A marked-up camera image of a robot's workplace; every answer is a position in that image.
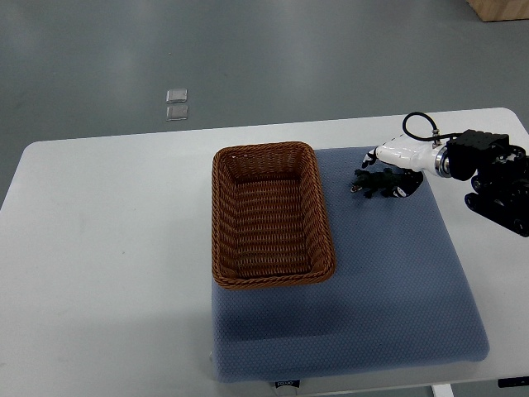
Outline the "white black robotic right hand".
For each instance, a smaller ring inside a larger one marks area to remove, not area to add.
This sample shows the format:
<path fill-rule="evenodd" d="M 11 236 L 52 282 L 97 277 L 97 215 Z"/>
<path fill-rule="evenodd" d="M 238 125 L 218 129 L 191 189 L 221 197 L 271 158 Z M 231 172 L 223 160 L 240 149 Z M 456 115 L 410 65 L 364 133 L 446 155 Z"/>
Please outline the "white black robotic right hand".
<path fill-rule="evenodd" d="M 376 146 L 365 154 L 361 168 L 380 161 L 399 168 L 399 172 L 385 170 L 377 174 L 384 197 L 406 198 L 413 194 L 423 181 L 423 172 L 441 178 L 450 178 L 450 161 L 447 147 L 440 138 L 413 139 L 406 134 Z"/>

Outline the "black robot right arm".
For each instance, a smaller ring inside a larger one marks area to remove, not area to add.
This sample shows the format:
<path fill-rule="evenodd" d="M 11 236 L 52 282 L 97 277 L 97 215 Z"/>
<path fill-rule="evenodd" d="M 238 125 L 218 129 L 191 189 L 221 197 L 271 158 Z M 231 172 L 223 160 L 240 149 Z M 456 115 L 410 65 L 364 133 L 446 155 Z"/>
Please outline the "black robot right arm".
<path fill-rule="evenodd" d="M 453 179 L 468 180 L 465 204 L 516 234 L 528 236 L 528 155 L 507 134 L 467 130 L 446 143 Z"/>

